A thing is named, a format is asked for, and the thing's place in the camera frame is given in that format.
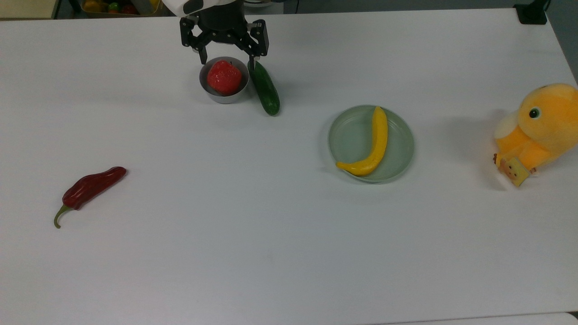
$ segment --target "fruit basket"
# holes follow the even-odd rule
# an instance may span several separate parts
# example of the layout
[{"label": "fruit basket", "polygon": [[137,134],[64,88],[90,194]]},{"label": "fruit basket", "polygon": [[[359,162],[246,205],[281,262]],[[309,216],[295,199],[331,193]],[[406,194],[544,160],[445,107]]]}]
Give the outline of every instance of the fruit basket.
[{"label": "fruit basket", "polygon": [[[117,2],[120,4],[120,7],[123,7],[126,4],[132,4],[129,0],[108,0],[110,3]],[[97,9],[94,9],[95,6],[90,6],[90,2],[96,2],[99,4],[100,12],[97,12]],[[131,13],[114,13],[114,12],[107,12],[106,7],[108,3],[106,0],[83,0],[82,2],[82,12],[85,13],[89,18],[131,18],[131,17],[161,17],[165,15],[165,6],[161,0],[152,1],[152,5],[154,11],[150,14],[131,14]]]}]

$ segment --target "floor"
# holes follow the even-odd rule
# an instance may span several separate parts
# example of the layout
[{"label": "floor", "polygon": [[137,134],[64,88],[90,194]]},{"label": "floor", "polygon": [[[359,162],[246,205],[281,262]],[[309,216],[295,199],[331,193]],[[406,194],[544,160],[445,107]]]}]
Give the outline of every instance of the floor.
[{"label": "floor", "polygon": [[[528,4],[531,0],[288,0],[275,4],[276,8],[249,8],[248,14],[278,13],[282,6],[285,14],[368,12],[393,10],[438,10],[512,8],[517,3]],[[562,51],[570,65],[574,79],[578,82],[578,0],[551,0],[547,15],[558,37]],[[83,19],[86,14],[75,14],[68,0],[62,0],[58,19]]]}]

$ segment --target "yellow banana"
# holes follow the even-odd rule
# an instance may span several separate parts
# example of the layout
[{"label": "yellow banana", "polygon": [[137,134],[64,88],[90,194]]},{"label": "yellow banana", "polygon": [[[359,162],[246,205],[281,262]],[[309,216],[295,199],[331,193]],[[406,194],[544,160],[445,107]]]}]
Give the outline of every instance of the yellow banana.
[{"label": "yellow banana", "polygon": [[350,172],[355,176],[365,176],[370,174],[377,168],[379,162],[383,159],[386,153],[387,146],[387,116],[383,109],[379,106],[373,110],[372,118],[372,144],[371,152],[366,159],[345,164],[338,161],[335,165],[337,168]]}]

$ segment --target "yellow plush toy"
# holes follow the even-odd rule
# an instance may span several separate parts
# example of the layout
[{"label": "yellow plush toy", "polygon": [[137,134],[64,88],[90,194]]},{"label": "yellow plush toy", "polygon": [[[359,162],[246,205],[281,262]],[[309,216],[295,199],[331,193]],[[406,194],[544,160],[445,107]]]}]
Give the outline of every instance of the yellow plush toy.
[{"label": "yellow plush toy", "polygon": [[551,163],[578,143],[578,90],[556,83],[529,93],[506,116],[494,138],[494,163],[520,186],[537,167]]}]

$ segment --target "green cucumber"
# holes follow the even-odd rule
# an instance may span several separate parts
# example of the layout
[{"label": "green cucumber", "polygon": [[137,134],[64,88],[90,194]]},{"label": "green cucumber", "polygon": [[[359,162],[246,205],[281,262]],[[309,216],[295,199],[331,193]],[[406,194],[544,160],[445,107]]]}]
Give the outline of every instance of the green cucumber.
[{"label": "green cucumber", "polygon": [[267,70],[259,62],[255,62],[255,70],[251,70],[249,66],[249,76],[255,85],[261,105],[263,105],[267,114],[271,116],[279,114],[279,109],[281,108],[279,95]]}]

